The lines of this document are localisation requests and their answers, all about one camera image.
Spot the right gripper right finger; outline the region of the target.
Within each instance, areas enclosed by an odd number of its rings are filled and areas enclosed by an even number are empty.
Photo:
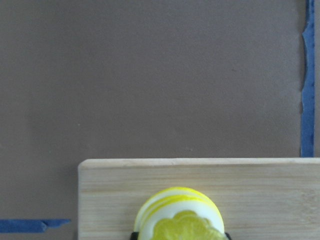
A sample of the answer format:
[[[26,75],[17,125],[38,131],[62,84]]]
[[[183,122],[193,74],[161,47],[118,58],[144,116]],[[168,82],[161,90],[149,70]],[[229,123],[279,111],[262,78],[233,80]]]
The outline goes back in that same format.
[[[226,238],[227,238],[228,240],[231,240],[231,236],[230,236],[227,232],[225,232],[224,235],[226,236]]]

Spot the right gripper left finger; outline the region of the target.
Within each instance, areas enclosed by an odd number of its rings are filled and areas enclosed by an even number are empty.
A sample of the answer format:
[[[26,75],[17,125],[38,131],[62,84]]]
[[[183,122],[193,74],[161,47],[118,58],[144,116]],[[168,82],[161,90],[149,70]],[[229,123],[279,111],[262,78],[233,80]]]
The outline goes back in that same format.
[[[130,235],[130,240],[138,240],[139,232],[133,231]]]

